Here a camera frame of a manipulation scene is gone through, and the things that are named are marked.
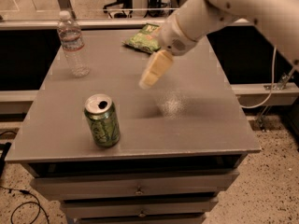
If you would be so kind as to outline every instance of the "gray tabletop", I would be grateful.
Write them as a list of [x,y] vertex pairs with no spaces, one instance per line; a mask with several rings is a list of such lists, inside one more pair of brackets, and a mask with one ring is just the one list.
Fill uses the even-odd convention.
[[[91,73],[72,78],[60,50],[7,154],[8,162],[99,161],[257,152],[260,146],[207,38],[150,90],[138,87],[149,55],[122,41],[137,30],[86,31]],[[85,101],[112,97],[121,139],[93,141]]]

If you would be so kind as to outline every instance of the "floor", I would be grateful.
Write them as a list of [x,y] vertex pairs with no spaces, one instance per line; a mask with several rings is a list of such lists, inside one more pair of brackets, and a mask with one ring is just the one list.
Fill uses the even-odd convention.
[[[299,223],[299,146],[283,116],[270,114],[262,132],[255,116],[247,114],[258,137],[262,152],[248,155],[239,167],[240,176],[227,191],[219,194],[220,202],[207,214],[204,224]],[[0,132],[18,131],[18,122],[0,122]],[[0,142],[12,141],[13,135],[1,136]],[[32,177],[18,164],[7,164],[0,186],[30,190],[40,201],[51,224],[66,224],[57,202],[48,202],[30,188]],[[12,212],[24,202],[34,201],[30,195],[0,189],[0,223],[10,223]],[[30,223],[38,208],[22,206],[13,215],[13,223]],[[43,212],[35,224],[46,222]]]

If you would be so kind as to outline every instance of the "green soda can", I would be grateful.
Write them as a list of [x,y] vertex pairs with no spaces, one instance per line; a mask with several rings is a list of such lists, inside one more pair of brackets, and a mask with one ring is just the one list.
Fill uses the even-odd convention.
[[120,139],[120,127],[112,99],[105,94],[95,94],[85,103],[84,114],[99,147],[112,147]]

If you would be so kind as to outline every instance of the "plastic bottle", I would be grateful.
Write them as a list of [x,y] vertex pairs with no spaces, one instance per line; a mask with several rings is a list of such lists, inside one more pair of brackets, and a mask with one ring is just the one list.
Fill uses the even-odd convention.
[[86,48],[81,29],[69,11],[61,11],[59,15],[57,33],[67,62],[74,77],[84,77],[89,74],[90,68],[86,62]]

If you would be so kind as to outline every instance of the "table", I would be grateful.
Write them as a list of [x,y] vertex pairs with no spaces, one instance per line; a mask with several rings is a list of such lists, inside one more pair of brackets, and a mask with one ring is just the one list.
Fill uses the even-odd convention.
[[[201,223],[260,146],[206,38],[144,91],[149,55],[122,44],[135,33],[85,31],[92,69],[82,78],[60,50],[6,161],[81,223]],[[94,144],[83,114],[96,93],[117,109],[112,148]]]

